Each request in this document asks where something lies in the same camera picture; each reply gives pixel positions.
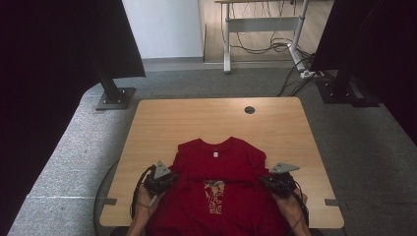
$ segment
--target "desk leg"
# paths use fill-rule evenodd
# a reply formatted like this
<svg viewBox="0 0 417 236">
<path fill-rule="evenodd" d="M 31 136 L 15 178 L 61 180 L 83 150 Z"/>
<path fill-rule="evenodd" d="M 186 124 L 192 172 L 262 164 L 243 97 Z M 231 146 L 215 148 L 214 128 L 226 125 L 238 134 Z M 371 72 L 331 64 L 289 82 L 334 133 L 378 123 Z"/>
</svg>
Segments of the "desk leg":
<svg viewBox="0 0 417 236">
<path fill-rule="evenodd" d="M 230 32 L 229 32 L 229 22 L 230 22 L 230 4 L 226 3 L 226 20 L 224 23 L 225 36 L 224 36 L 224 74 L 230 74 Z"/>
<path fill-rule="evenodd" d="M 297 65 L 297 70 L 299 72 L 304 72 L 306 68 L 304 67 L 303 63 L 301 62 L 300 55 L 297 52 L 298 40 L 300 39 L 301 29 L 303 28 L 304 20 L 306 19 L 307 7 L 309 5 L 309 0 L 304 0 L 303 9 L 301 11 L 300 18 L 298 20 L 297 29 L 295 30 L 294 40 L 289 48 L 289 52 L 291 53 L 292 59 L 294 63 Z"/>
</svg>

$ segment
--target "white wall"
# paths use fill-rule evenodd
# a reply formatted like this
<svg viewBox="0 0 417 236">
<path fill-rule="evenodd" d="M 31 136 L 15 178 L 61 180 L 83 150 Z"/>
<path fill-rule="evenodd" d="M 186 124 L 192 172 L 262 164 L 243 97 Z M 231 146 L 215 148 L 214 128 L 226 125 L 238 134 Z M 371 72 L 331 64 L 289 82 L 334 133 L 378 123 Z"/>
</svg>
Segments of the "white wall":
<svg viewBox="0 0 417 236">
<path fill-rule="evenodd" d="M 142 58 L 203 57 L 198 0 L 122 0 Z"/>
</svg>

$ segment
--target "wooden floor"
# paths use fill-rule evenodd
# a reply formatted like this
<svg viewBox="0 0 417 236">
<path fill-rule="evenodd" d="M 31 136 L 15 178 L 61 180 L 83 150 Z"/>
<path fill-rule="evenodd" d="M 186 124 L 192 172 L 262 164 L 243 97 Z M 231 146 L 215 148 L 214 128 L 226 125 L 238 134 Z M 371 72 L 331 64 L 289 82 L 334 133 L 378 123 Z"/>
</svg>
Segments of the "wooden floor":
<svg viewBox="0 0 417 236">
<path fill-rule="evenodd" d="M 316 52 L 323 30 L 328 20 L 333 1 L 310 1 L 306 14 L 306 20 L 301 32 L 299 46 L 309 52 Z M 289 1 L 276 1 L 269 3 L 240 3 L 230 7 L 231 18 L 259 18 L 259 17 L 279 17 L 295 16 L 301 13 L 303 1 L 298 0 L 296 4 L 290 5 Z M 223 62 L 223 31 L 225 6 L 214 3 L 213 0 L 200 0 L 201 16 L 203 27 L 206 27 L 205 34 L 205 62 Z M 251 54 L 246 50 L 233 46 L 244 46 L 250 49 L 265 49 L 270 46 L 270 39 L 273 38 L 293 38 L 293 31 L 278 32 L 246 32 L 231 33 L 230 45 L 232 62 L 263 62 L 263 61 L 287 61 L 292 60 L 287 50 L 276 52 L 269 50 L 263 54 Z M 281 39 L 275 42 L 289 43 L 290 41 Z"/>
</svg>

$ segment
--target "white desk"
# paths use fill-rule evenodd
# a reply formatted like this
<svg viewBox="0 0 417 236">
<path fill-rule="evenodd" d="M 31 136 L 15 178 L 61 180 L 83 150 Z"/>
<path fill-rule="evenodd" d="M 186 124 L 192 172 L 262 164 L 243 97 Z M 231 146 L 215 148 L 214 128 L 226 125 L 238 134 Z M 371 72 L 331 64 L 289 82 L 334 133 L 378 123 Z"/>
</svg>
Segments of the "white desk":
<svg viewBox="0 0 417 236">
<path fill-rule="evenodd" d="M 289 51 L 299 72 L 305 70 L 297 52 L 298 40 L 306 17 L 309 0 L 304 0 L 303 9 L 299 17 L 281 18 L 230 18 L 230 4 L 250 2 L 272 2 L 272 0 L 214 0 L 215 3 L 226 5 L 225 34 L 224 34 L 224 73 L 230 74 L 230 33 L 248 31 L 295 31 L 293 42 L 289 45 Z"/>
</svg>

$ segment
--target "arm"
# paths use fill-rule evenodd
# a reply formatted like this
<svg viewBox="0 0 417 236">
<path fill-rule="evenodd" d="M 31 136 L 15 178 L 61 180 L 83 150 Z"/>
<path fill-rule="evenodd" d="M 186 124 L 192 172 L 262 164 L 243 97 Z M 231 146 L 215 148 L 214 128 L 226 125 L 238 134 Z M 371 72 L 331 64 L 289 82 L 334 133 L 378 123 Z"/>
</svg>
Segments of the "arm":
<svg viewBox="0 0 417 236">
<path fill-rule="evenodd" d="M 298 189 L 294 192 L 300 196 L 300 191 Z M 297 200 L 293 196 L 281 198 L 276 194 L 272 194 L 272 197 L 275 199 L 282 215 L 293 229 L 294 234 L 296 236 L 311 236 L 309 226 L 305 222 L 303 211 Z M 307 201 L 307 196 L 305 194 L 303 194 L 302 200 L 304 203 Z"/>
<path fill-rule="evenodd" d="M 136 213 L 135 217 L 132 219 L 128 236 L 141 236 L 144 232 L 145 226 L 148 223 L 150 216 L 155 212 L 160 199 L 163 197 L 164 193 L 159 195 L 152 206 L 148 206 L 151 200 L 147 189 L 144 185 L 139 187 L 138 201 L 136 202 Z"/>
</svg>

